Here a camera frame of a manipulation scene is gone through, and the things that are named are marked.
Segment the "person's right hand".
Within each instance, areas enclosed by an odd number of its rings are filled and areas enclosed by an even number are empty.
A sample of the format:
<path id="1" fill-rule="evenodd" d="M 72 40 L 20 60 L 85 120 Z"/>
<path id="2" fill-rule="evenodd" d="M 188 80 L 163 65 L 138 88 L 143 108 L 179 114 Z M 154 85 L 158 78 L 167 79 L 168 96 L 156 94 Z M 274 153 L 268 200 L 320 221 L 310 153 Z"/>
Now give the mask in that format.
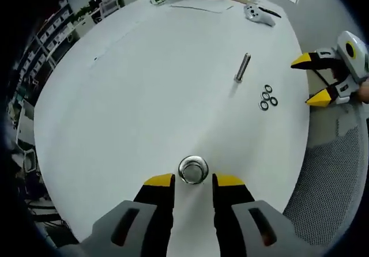
<path id="1" fill-rule="evenodd" d="M 364 81 L 357 91 L 357 99 L 365 104 L 369 103 L 369 80 Z"/>

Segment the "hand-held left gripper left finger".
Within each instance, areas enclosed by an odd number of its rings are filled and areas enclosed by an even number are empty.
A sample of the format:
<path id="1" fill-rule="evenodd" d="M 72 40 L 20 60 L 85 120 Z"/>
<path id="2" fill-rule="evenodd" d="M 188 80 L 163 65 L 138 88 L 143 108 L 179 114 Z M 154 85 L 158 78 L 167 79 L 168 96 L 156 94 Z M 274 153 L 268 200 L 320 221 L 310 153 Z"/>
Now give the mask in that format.
<path id="1" fill-rule="evenodd" d="M 86 256 L 166 256 L 173 227 L 175 175 L 145 181 L 134 200 L 99 218 L 81 244 Z"/>

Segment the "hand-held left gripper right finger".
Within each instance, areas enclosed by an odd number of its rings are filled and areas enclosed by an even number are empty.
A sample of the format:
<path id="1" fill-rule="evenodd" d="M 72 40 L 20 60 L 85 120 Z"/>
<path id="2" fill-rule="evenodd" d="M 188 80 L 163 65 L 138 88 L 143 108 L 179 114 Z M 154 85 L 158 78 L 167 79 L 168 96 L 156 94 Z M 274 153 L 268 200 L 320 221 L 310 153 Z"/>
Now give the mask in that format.
<path id="1" fill-rule="evenodd" d="M 221 256 L 311 256 L 287 217 L 256 201 L 242 180 L 212 175 L 214 227 Z"/>

